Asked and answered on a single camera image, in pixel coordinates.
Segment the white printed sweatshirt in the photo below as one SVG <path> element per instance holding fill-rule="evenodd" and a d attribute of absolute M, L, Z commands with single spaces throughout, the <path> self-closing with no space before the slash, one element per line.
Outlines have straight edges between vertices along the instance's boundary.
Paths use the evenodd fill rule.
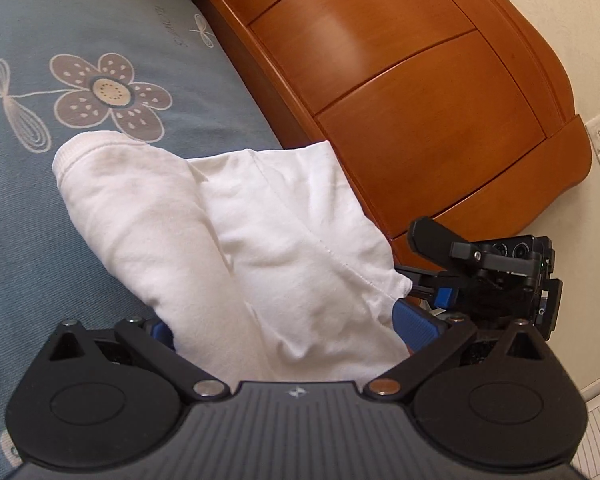
<path fill-rule="evenodd" d="M 86 132 L 53 172 L 107 271 L 227 385 L 362 384 L 410 354 L 391 315 L 411 281 L 330 144 L 185 159 Z"/>

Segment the wooden headboard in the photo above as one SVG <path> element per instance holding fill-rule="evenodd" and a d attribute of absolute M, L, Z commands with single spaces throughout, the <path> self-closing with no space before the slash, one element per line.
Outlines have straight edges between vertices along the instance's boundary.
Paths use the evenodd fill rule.
<path fill-rule="evenodd" d="M 592 166 L 558 56 L 509 0 L 194 0 L 279 143 L 332 144 L 394 258 L 410 223 L 523 231 Z"/>

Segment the blue patterned bed sheet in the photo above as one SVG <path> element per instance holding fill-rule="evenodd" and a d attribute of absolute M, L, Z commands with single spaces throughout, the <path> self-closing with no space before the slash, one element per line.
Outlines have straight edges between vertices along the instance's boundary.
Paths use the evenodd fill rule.
<path fill-rule="evenodd" d="M 92 130 L 186 158 L 278 144 L 192 0 L 0 0 L 0 479 L 6 404 L 56 324 L 145 313 L 57 191 L 57 149 Z"/>

